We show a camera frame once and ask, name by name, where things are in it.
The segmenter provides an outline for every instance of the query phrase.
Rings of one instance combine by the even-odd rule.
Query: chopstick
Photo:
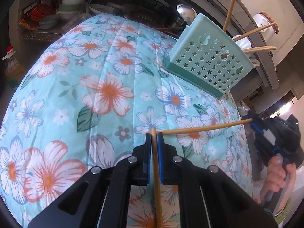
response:
[[[154,197],[155,197],[155,207],[156,207],[156,227],[163,228],[161,182],[159,179],[156,129],[152,127],[150,133],[152,137],[152,160],[153,160],[153,172],[154,172],[153,175],[154,175]]]
[[[260,52],[260,51],[270,51],[270,50],[276,50],[277,47],[275,46],[261,46],[261,47],[255,47],[251,49],[243,50],[245,54],[254,53],[254,52]]]
[[[212,126],[206,126],[206,127],[198,127],[198,128],[180,128],[180,129],[169,129],[169,130],[163,130],[159,131],[162,132],[163,135],[177,135],[177,134],[189,134],[194,132],[202,132],[202,131],[209,131],[209,130],[215,130],[220,128],[228,128],[240,124],[245,124],[248,122],[252,122],[252,118],[236,121],[236,122],[229,122],[224,124],[218,124],[218,125],[212,125]]]
[[[268,27],[274,26],[274,25],[276,25],[275,22],[273,22],[271,24],[268,24],[268,25],[265,25],[265,26],[261,26],[261,27],[255,28],[255,29],[253,29],[253,30],[251,30],[251,31],[249,31],[247,33],[242,34],[241,36],[238,36],[237,38],[233,39],[233,41],[234,42],[239,41],[240,39],[248,37],[248,36],[250,36],[250,35],[252,35],[254,33],[260,32],[260,31],[262,31],[262,30],[264,30],[264,29],[266,29]]]
[[[229,7],[229,10],[228,10],[228,14],[227,14],[227,17],[226,17],[226,21],[225,21],[225,24],[224,24],[224,27],[223,27],[224,32],[227,31],[229,21],[230,21],[231,15],[232,15],[234,4],[235,4],[235,0],[231,0],[230,7]]]

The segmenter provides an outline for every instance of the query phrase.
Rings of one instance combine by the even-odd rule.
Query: table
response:
[[[25,76],[0,130],[0,191],[22,227],[91,167],[131,155],[145,133],[240,120],[221,100],[167,73],[176,40],[143,24],[100,14],[54,42]],[[252,194],[242,125],[165,136],[195,165],[215,164]],[[132,187],[128,225],[155,221],[153,182]],[[179,225],[177,186],[162,186],[164,224]]]

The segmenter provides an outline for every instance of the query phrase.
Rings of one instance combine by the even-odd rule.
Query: human hand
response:
[[[278,192],[280,188],[283,188],[286,185],[284,181],[286,177],[286,173],[285,170],[280,166],[281,161],[282,159],[280,157],[273,156],[268,162],[267,177],[260,191],[260,198],[262,202],[265,201],[266,194],[269,190],[273,192]],[[289,173],[289,181],[278,212],[281,211],[286,206],[286,203],[295,185],[295,179],[296,179],[297,168],[295,164],[287,164],[285,169]]]

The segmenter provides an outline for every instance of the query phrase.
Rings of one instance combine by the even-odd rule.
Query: plastic bottle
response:
[[[6,49],[6,56],[2,58],[2,60],[5,60],[4,74],[13,90],[18,88],[25,75],[24,65],[17,61],[15,53],[13,46],[9,46]]]

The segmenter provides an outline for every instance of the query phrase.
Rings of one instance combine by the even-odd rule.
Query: spoon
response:
[[[195,17],[197,16],[195,10],[188,5],[179,4],[176,6],[176,9],[179,15],[182,17],[182,19],[188,24],[188,26],[191,25],[191,23],[194,21]]]

